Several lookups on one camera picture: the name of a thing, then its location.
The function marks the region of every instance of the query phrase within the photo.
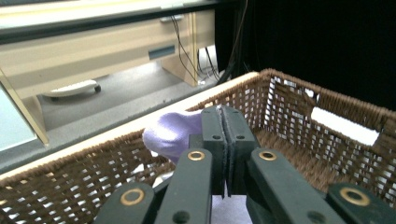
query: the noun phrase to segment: black curtain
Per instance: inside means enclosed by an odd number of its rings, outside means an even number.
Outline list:
[[[256,1],[247,62],[396,111],[396,1]]]

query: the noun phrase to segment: black cable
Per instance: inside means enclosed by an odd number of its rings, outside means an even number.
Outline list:
[[[212,60],[210,59],[209,51],[207,50],[207,48],[205,48],[205,51],[206,51],[206,57],[209,59],[210,66],[212,67],[213,76],[215,76],[216,80],[219,80],[219,75],[216,72],[215,67],[213,66],[213,63],[212,63]]]
[[[194,69],[194,72],[196,72],[196,73],[198,74],[198,71],[195,69],[194,63],[191,61],[191,59],[190,59],[190,57],[189,57],[189,54],[186,52],[186,50],[184,50],[184,47],[183,47],[183,45],[181,44],[181,41],[180,41],[180,33],[179,33],[179,31],[178,31],[178,24],[177,24],[177,21],[176,21],[176,19],[175,19],[174,16],[172,16],[171,19],[172,19],[172,22],[173,22],[173,24],[174,24],[174,26],[175,26],[175,31],[176,31],[176,35],[177,35],[177,41],[178,41],[178,58],[180,59],[181,64],[183,64],[183,67],[184,67],[184,68],[186,69],[186,71],[190,74],[190,76],[192,77],[192,79],[193,79],[195,82],[198,82],[197,79],[194,77],[194,75],[193,75],[193,74],[190,72],[190,70],[187,68],[186,64],[184,64],[184,63],[183,63],[183,60],[181,59],[180,47],[183,49],[184,53],[186,54],[187,58],[189,59],[190,63],[192,64],[192,68]]]
[[[243,24],[245,22],[245,15],[246,15],[247,9],[248,9],[248,0],[246,0],[244,12],[243,12],[242,18],[241,18],[241,23],[239,24],[238,31],[237,31],[237,34],[236,34],[236,39],[235,39],[235,42],[233,43],[233,50],[232,50],[231,55],[230,55],[230,60],[228,61],[228,65],[227,65],[227,67],[226,67],[226,69],[224,71],[224,74],[220,77],[220,79],[219,79],[219,81],[218,81],[218,83],[216,85],[219,85],[219,84],[224,83],[225,81],[227,81],[228,77],[231,75],[231,72],[233,71],[233,68],[235,67],[235,62],[233,62],[233,55],[235,53],[236,45],[239,44],[238,43],[239,42],[239,36],[241,34],[242,26],[243,26]]]
[[[233,58],[233,55],[234,55],[234,53],[235,53],[236,45],[239,44],[239,43],[238,43],[238,41],[239,41],[239,36],[240,36],[240,34],[241,34],[242,26],[243,26],[244,21],[245,21],[245,15],[246,15],[246,13],[247,13],[247,9],[248,9],[248,0],[246,0],[244,12],[243,12],[243,14],[242,14],[241,23],[239,24],[239,28],[238,28],[238,31],[237,31],[237,33],[236,33],[235,43],[233,44],[233,51],[231,51],[230,61],[228,61],[228,63],[231,62],[231,59]]]
[[[204,71],[202,71],[201,63],[199,62],[199,50],[197,50],[197,59],[198,59],[198,70],[203,73]]]

